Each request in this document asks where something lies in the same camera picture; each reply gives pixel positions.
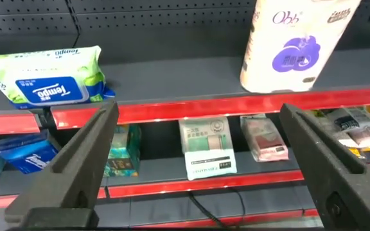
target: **wire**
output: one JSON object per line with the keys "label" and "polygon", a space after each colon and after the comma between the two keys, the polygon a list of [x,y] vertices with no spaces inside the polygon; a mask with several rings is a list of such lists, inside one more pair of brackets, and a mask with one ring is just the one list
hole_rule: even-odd
{"label": "wire", "polygon": [[[239,193],[238,190],[236,189],[233,189],[233,188],[229,188],[229,190],[231,190],[232,192],[235,192],[240,201],[241,201],[241,206],[242,206],[242,219],[241,221],[236,225],[237,228],[240,228],[240,226],[243,224],[244,222],[244,219],[245,219],[245,214],[246,214],[246,210],[245,210],[245,204],[243,202],[243,199],[242,199],[242,196],[241,194]],[[216,216],[214,216],[210,211],[208,211],[203,205],[201,205],[199,203],[199,201],[195,198],[195,195],[192,193],[192,192],[188,192],[189,194],[189,199],[192,201],[192,203],[198,207],[198,209],[209,219],[211,219],[212,221],[214,221],[219,227],[221,228],[229,228],[225,223],[223,223],[222,221],[220,221]]]}
{"label": "wire", "polygon": [[236,225],[237,228],[240,228],[241,225],[243,225],[243,223],[245,222],[245,215],[246,215],[246,209],[245,209],[245,204],[243,202],[243,199],[242,199],[242,196],[241,194],[239,193],[238,190],[234,189],[234,188],[229,188],[229,190],[235,192],[238,197],[239,197],[239,200],[241,201],[241,207],[242,207],[242,218],[241,218],[241,221]]}
{"label": "wire", "polygon": [[192,201],[192,203],[198,207],[198,209],[209,219],[213,220],[219,227],[221,228],[229,228],[227,225],[225,225],[222,221],[220,221],[216,216],[214,216],[210,211],[205,209],[204,206],[202,206],[199,201],[195,198],[192,192],[189,192],[189,198]]}

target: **blue label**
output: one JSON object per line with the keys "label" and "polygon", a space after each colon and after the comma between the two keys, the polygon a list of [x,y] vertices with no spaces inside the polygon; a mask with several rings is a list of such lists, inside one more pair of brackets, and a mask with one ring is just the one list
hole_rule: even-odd
{"label": "blue label", "polygon": [[84,98],[72,77],[51,77],[15,82],[30,103],[80,101]]}
{"label": "blue label", "polygon": [[321,46],[314,36],[289,40],[274,58],[272,67],[277,72],[305,71],[319,59]]}

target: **pegboard wall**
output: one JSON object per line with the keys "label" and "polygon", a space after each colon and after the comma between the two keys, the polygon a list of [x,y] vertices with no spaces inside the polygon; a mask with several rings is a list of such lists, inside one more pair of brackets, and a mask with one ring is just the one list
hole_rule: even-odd
{"label": "pegboard wall", "polygon": [[65,0],[0,0],[0,34],[77,34]]}
{"label": "pegboard wall", "polygon": [[[255,0],[0,0],[0,34],[76,34],[112,28],[248,26]],[[353,21],[370,20],[363,0]]]}

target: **gray metal shelf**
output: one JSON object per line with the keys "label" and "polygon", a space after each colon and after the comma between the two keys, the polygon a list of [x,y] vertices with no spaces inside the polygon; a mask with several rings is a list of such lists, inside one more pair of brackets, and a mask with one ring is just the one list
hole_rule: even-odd
{"label": "gray metal shelf", "polygon": [[[246,216],[302,210],[292,184],[268,189],[239,190]],[[229,189],[199,192],[196,199],[219,218],[242,215],[238,195]],[[125,198],[100,202],[95,207],[99,227],[127,227],[207,219],[189,200],[186,193]],[[0,227],[5,227],[3,209],[0,209]]]}
{"label": "gray metal shelf", "polygon": [[[285,137],[277,114],[269,114],[281,135]],[[281,171],[299,170],[295,156],[290,150],[290,160],[278,162],[255,162],[252,154],[248,151],[248,145],[240,129],[239,117],[228,119],[233,147],[235,150],[236,174],[225,177],[252,176],[255,174],[275,173]],[[141,163],[138,177],[108,177],[102,181],[102,186],[129,187],[142,184],[172,182],[188,182],[184,156],[181,148],[179,124],[177,121],[141,124],[143,138],[141,141]],[[76,131],[62,130],[53,133],[60,144],[65,144]],[[370,163],[370,154],[367,153],[367,162]],[[13,166],[8,166],[0,176],[0,196],[20,194],[29,186],[35,174],[24,175],[15,171]]]}
{"label": "gray metal shelf", "polygon": [[[252,95],[239,82],[247,32],[242,26],[120,29],[80,35],[76,46],[102,47],[101,69],[122,105],[226,98]],[[369,87],[370,24],[352,24],[313,90]]]}

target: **shelf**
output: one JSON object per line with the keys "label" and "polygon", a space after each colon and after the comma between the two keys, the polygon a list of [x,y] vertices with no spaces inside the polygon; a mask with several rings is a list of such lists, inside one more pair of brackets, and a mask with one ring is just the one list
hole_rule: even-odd
{"label": "shelf", "polygon": [[[119,124],[184,117],[370,104],[370,24],[350,25],[310,92],[251,94],[239,81],[247,28],[120,29],[81,35],[103,48],[100,66],[116,91]],[[59,129],[79,128],[96,105],[51,107]]]}
{"label": "shelf", "polygon": [[[267,116],[273,120],[285,138],[278,114]],[[268,187],[304,180],[292,150],[290,150],[290,160],[287,161],[255,162],[240,130],[239,118],[231,116],[228,117],[228,121],[238,169],[236,174],[189,181],[182,154],[178,122],[143,123],[141,124],[143,138],[139,176],[104,178],[101,183],[103,189],[98,198],[124,200],[133,196],[157,196],[255,185]],[[64,145],[76,131],[58,130],[53,132],[53,135],[61,145]],[[370,153],[366,155],[367,162],[370,163]],[[34,179],[35,174],[38,173],[24,175],[8,165],[0,176],[0,208],[8,206],[16,195],[23,192]]]}
{"label": "shelf", "polygon": [[[72,47],[77,35],[0,35],[0,55]],[[0,92],[0,134],[39,132],[39,124],[27,110],[17,110]]]}
{"label": "shelf", "polygon": [[[303,214],[292,184],[237,190],[245,205],[245,222],[294,218]],[[229,189],[196,192],[195,197],[207,210],[228,224],[242,220],[240,198]],[[95,210],[100,217],[99,227],[199,227],[212,222],[198,210],[186,193],[99,202]],[[0,209],[0,226],[3,225],[3,210]]]}

